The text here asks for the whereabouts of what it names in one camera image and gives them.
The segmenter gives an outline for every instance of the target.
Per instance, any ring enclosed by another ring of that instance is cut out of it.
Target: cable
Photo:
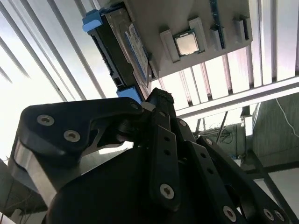
[[[13,184],[14,184],[14,179],[13,179],[12,182],[11,182],[10,189],[9,189],[9,192],[8,192],[8,195],[7,195],[7,199],[6,199],[6,201],[5,201],[5,205],[4,205],[3,213],[2,213],[2,215],[1,215],[1,219],[0,219],[0,224],[2,223],[2,220],[3,220],[3,217],[4,217],[5,210],[7,209],[6,206],[7,206],[9,197],[10,197],[10,193],[11,193],[11,191],[12,191],[12,189],[13,189]]]
[[[261,103],[258,103],[257,107],[256,107],[256,115],[254,116],[252,129],[254,129],[254,127],[256,126],[256,121],[257,121],[258,112],[260,110],[260,106],[261,106]]]
[[[285,117],[286,122],[287,122],[288,125],[291,127],[291,129],[293,130],[293,134],[294,134],[297,138],[299,138],[299,135],[296,134],[294,127],[293,127],[293,126],[290,124],[290,122],[288,121],[288,118],[286,117],[285,111],[282,109],[282,107],[281,107],[281,105],[280,105],[278,99],[276,99],[276,102],[277,102],[279,108],[281,109],[281,112],[284,114],[284,117]]]
[[[22,200],[22,201],[20,201],[20,202],[17,202],[17,203],[15,203],[15,204],[10,205],[7,209],[9,209],[9,208],[11,208],[11,207],[13,207],[13,206],[15,206],[15,205],[17,205],[17,204],[20,204],[20,203],[22,203],[22,202],[28,200],[30,197],[31,197],[31,192],[30,192],[30,194],[29,194],[29,196],[28,196],[27,198],[25,198],[24,200]]]
[[[23,222],[23,224],[26,224],[26,222],[28,221],[28,219],[30,218],[30,216],[32,215],[32,213],[35,213],[36,209],[37,209],[37,204],[35,204],[32,212],[28,215],[28,217],[25,219],[25,222]]]

